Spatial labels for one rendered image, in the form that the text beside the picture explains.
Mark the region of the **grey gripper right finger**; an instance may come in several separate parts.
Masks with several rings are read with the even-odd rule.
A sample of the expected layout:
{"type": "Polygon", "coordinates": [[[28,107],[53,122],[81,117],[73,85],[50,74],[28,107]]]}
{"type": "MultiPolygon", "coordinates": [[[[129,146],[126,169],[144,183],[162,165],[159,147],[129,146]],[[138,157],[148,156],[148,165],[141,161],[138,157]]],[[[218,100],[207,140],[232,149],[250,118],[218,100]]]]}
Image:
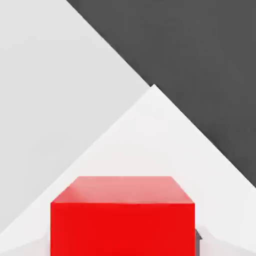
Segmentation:
{"type": "Polygon", "coordinates": [[[242,256],[242,250],[214,237],[206,228],[196,228],[196,256],[242,256]]]}

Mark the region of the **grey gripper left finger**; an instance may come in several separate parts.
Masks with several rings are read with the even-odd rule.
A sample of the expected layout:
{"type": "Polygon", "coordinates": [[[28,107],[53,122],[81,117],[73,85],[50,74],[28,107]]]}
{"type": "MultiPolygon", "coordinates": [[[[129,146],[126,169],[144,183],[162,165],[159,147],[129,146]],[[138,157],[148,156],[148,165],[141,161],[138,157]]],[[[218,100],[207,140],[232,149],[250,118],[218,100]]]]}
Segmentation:
{"type": "Polygon", "coordinates": [[[38,239],[17,247],[11,256],[50,256],[50,242],[47,239],[38,239]]]}

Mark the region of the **small red cube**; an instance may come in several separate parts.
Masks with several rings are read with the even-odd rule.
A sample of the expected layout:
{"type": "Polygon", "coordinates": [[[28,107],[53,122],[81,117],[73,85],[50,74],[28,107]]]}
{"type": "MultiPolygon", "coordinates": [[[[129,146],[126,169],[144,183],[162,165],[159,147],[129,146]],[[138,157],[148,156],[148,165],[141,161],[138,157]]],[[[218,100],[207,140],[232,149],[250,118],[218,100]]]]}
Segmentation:
{"type": "Polygon", "coordinates": [[[50,256],[196,256],[195,204],[170,176],[80,176],[50,204],[50,256]]]}

